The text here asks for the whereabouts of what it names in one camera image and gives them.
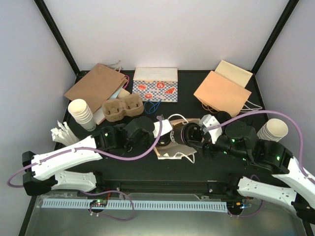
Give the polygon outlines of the black lid stack left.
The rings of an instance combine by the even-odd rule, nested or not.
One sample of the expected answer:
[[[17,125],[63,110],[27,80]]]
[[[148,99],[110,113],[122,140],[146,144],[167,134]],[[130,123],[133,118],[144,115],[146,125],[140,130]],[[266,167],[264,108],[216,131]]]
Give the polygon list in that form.
[[[231,119],[231,115],[225,111],[219,111],[216,113],[216,118],[219,123],[226,122]]]

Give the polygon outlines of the bundle of wrapped straws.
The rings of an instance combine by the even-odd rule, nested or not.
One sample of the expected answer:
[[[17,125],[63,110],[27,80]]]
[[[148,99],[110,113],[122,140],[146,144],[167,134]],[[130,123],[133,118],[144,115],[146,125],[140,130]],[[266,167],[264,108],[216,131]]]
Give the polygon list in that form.
[[[58,127],[51,129],[52,140],[61,143],[64,146],[70,146],[79,142],[78,137],[74,135],[67,122],[57,121]]]

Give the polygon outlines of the left black frame post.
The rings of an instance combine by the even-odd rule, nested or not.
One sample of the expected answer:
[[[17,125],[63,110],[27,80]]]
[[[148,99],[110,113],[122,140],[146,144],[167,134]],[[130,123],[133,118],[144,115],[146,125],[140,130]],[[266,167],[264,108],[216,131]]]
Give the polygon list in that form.
[[[40,11],[43,19],[45,20],[47,26],[49,27],[52,35],[54,36],[57,44],[59,45],[61,51],[63,52],[68,64],[70,65],[71,69],[73,70],[75,75],[78,75],[80,73],[80,69],[69,50],[66,41],[64,40],[53,16],[51,15],[46,3],[44,0],[34,0],[34,3],[36,4],[38,10]]]

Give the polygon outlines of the orange flat bag right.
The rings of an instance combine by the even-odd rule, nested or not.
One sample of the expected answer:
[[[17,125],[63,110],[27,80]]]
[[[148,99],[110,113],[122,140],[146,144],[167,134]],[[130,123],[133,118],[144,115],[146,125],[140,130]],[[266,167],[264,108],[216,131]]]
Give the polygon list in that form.
[[[227,112],[234,118],[242,110],[251,92],[211,71],[193,95],[203,104]]]

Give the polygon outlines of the stack of paper cups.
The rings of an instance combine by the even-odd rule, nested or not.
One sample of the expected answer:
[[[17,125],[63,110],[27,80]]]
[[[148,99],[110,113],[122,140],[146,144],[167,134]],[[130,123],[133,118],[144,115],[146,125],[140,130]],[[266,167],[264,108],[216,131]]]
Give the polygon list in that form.
[[[85,100],[75,99],[69,103],[67,109],[75,121],[85,130],[89,132],[95,130],[96,122],[94,121],[92,111]]]
[[[281,119],[268,120],[258,131],[259,139],[278,142],[288,134],[288,126]]]

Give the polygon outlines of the black frame post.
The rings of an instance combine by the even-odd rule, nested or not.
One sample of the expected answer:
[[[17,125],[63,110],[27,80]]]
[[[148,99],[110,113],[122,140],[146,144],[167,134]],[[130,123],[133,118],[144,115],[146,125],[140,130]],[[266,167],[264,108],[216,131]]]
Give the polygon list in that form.
[[[278,39],[280,33],[282,32],[284,26],[289,20],[291,14],[293,13],[295,7],[297,6],[299,0],[289,0],[282,11],[277,23],[275,24],[270,36],[268,37],[262,51],[260,52],[251,72],[257,74],[261,66],[263,65],[265,59],[267,58],[270,50],[272,49],[274,43]]]
[[[66,41],[64,40],[53,16],[51,15],[46,3],[44,0],[34,0],[34,3],[36,4],[38,10],[40,11],[43,19],[45,20],[47,26],[49,27],[52,35],[54,36],[57,44],[59,45],[61,51],[63,52],[68,64],[70,65],[71,69],[73,70],[75,75],[78,75],[80,73],[80,69],[69,50]]]

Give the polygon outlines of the right stack of paper cups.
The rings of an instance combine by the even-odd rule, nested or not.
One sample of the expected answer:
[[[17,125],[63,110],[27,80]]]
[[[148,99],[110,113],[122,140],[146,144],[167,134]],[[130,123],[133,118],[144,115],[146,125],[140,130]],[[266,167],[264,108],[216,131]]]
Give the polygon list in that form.
[[[268,120],[258,131],[259,139],[278,142],[288,134],[288,126],[281,119]]]

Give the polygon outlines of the left stack of paper cups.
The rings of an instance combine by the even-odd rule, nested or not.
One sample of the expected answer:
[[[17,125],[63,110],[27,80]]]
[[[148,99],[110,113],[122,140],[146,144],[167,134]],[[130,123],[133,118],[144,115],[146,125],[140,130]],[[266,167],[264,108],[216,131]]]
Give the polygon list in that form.
[[[69,103],[67,109],[75,121],[85,130],[89,132],[95,130],[96,122],[94,121],[92,111],[85,100],[75,99]]]

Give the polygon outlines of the brown flat paper bag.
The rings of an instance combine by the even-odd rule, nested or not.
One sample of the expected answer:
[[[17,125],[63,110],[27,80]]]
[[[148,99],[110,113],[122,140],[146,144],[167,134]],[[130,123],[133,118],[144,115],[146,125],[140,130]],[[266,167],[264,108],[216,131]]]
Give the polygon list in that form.
[[[71,101],[85,100],[94,113],[126,82],[124,74],[98,63],[64,95]]]

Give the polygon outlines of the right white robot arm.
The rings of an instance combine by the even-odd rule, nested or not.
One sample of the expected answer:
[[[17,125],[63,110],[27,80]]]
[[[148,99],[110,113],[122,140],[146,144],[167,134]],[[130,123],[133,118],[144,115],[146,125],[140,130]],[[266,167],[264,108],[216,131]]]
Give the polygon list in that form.
[[[227,197],[259,198],[280,205],[300,219],[314,224],[315,185],[303,176],[297,158],[282,144],[261,140],[252,126],[235,121],[224,129],[216,141],[204,144],[202,154],[209,157],[225,154],[240,159],[247,167],[269,174],[287,185],[279,187],[230,174],[223,189]]]

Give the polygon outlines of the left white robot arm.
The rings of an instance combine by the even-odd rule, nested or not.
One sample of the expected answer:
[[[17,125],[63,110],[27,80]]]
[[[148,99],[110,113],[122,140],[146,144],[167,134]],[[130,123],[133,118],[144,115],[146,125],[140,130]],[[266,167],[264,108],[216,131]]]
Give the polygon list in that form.
[[[76,173],[69,168],[105,157],[128,158],[128,153],[146,147],[151,152],[160,132],[160,125],[148,117],[129,123],[105,126],[92,135],[46,154],[31,151],[22,154],[23,188],[29,196],[38,196],[57,189],[73,189],[101,196],[106,189],[96,172]]]

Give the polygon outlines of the right black frame post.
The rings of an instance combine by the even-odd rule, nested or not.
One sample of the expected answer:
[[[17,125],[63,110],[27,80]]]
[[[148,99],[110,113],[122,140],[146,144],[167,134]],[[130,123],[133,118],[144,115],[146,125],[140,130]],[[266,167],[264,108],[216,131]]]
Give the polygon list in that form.
[[[270,50],[272,49],[274,43],[278,39],[280,33],[282,32],[284,26],[289,20],[291,14],[293,13],[295,7],[297,6],[299,0],[289,0],[282,11],[277,23],[275,24],[270,36],[268,37],[262,51],[260,52],[251,72],[257,74],[261,66],[263,65],[265,59],[267,58]]]

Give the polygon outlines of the checkered printed paper bag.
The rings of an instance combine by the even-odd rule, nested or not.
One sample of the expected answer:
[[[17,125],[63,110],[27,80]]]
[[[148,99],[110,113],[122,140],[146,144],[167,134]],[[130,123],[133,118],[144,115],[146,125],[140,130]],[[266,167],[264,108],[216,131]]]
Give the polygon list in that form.
[[[132,81],[132,92],[143,101],[178,101],[177,68],[137,67]]]

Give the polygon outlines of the orange kraft paper bag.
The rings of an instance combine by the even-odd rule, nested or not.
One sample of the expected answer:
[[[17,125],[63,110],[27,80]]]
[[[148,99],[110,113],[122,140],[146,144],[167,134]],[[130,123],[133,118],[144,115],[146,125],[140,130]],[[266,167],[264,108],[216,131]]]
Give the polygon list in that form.
[[[200,121],[199,118],[186,119],[181,114],[172,114],[167,119],[171,122],[173,128],[178,124],[186,124],[188,122],[198,123]],[[181,160],[185,157],[192,164],[195,163],[195,154],[197,153],[197,151],[192,147],[173,143],[172,141],[169,145],[164,147],[156,145],[154,147],[154,152],[156,153],[158,160]]]

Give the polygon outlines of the stack of pulp cup carriers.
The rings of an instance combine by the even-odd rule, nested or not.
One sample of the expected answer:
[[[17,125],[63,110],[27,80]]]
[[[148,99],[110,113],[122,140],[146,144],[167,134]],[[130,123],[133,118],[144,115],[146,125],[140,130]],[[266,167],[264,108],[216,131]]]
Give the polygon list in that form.
[[[124,117],[139,116],[144,112],[144,105],[139,94],[129,94],[122,99],[106,100],[102,104],[105,119],[109,122],[122,120]]]

